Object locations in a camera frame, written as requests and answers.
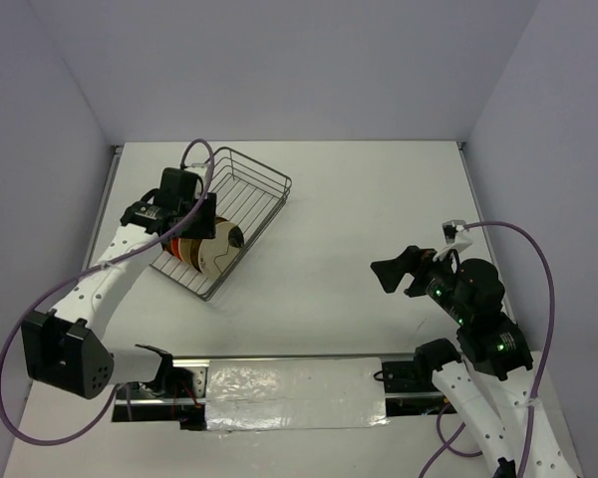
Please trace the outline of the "cream plate with black mark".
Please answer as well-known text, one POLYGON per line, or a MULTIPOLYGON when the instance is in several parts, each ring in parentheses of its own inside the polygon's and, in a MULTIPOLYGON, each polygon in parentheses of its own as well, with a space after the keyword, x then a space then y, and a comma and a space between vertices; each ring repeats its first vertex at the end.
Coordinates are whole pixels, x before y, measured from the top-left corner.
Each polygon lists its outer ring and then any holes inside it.
POLYGON ((197 263, 200 272, 211 280, 217 280, 231 265, 244 247, 241 229, 222 217, 216 218, 215 237, 200 242, 197 263))

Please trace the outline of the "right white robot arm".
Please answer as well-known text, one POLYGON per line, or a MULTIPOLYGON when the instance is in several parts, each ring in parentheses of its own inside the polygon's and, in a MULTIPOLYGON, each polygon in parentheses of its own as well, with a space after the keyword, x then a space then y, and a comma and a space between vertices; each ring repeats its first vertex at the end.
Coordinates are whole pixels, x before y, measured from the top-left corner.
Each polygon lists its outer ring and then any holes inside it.
POLYGON ((502 309, 505 291, 495 266, 461 260, 456 250, 408 247, 371 265, 382 288, 428 297, 458 325, 458 344, 438 339, 417 347, 414 378, 444 394, 477 443, 494 477, 574 477, 544 406, 532 396, 538 377, 519 326, 502 309))

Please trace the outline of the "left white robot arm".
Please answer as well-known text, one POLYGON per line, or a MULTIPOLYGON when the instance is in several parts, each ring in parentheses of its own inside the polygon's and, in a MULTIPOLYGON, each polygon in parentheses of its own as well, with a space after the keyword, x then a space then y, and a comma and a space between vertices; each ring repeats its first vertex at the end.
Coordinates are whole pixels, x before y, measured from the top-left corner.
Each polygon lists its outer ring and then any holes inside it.
POLYGON ((159 186, 126 208, 92 273, 48 312, 26 316, 21 333, 32 379, 85 399, 126 382, 139 383, 155 397, 172 391, 181 372, 171 353, 149 345, 112 352, 102 337, 123 298, 169 239, 213 237, 211 176, 207 164, 165 168, 159 186))

